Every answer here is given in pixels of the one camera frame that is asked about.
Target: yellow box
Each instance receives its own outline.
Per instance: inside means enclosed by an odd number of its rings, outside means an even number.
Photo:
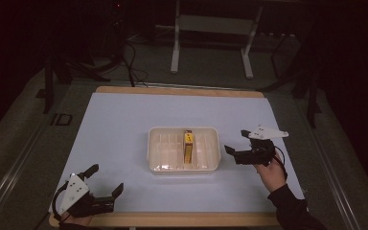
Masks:
[[[191,164],[194,136],[191,130],[184,133],[184,164]]]

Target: gray floor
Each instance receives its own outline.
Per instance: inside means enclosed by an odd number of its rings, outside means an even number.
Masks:
[[[254,42],[250,55],[254,80],[244,77],[239,49],[184,43],[178,73],[172,75],[173,48],[169,42],[149,44],[140,38],[131,39],[136,52],[133,67],[137,86],[253,90],[276,81],[270,55],[278,39],[273,37],[259,36]],[[295,42],[286,47],[285,59]],[[126,47],[126,59],[132,57],[133,49]],[[108,85],[128,85],[123,65],[103,76],[112,79]],[[0,229],[33,229],[43,218],[90,95],[97,86],[104,85],[82,76],[76,76],[71,85],[56,84],[56,102],[44,115],[44,101],[35,97],[44,87],[43,78],[44,71],[30,80],[0,123],[0,184],[6,182],[0,189]],[[279,127],[292,136],[285,139],[287,151],[310,211],[329,229],[368,229],[368,179],[349,140],[321,91],[318,104],[322,113],[315,117],[317,129],[310,128],[305,118],[307,100],[294,100],[289,93],[292,86],[290,83],[264,95]],[[50,126],[55,113],[72,114],[72,124]],[[45,219],[39,229],[53,227]]]

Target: white table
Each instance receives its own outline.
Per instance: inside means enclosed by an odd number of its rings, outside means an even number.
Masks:
[[[250,150],[241,129],[253,130],[259,124],[278,128],[267,99],[258,92],[100,87],[87,107],[58,186],[70,173],[93,164],[100,170],[86,183],[94,196],[109,196],[125,183],[115,212],[95,216],[93,226],[278,225],[256,170],[236,165],[223,147]],[[152,127],[214,127],[220,142],[218,168],[200,175],[152,174],[147,162]],[[283,140],[273,142],[286,155],[289,187],[303,198]],[[50,222],[57,225],[53,217]]]

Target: white tray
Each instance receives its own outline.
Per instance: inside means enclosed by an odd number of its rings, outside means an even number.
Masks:
[[[191,164],[184,164],[185,130],[194,135]],[[154,127],[149,132],[148,161],[154,174],[211,173],[220,161],[218,133],[212,127]]]

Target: electrical cord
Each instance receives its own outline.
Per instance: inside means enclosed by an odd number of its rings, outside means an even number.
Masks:
[[[283,155],[283,162],[277,156],[274,156],[273,159],[279,163],[279,165],[282,168],[283,173],[285,175],[285,179],[287,180],[288,173],[286,172],[286,158],[285,158],[285,154],[283,153],[283,151],[280,148],[278,148],[276,146],[274,148],[277,149]]]

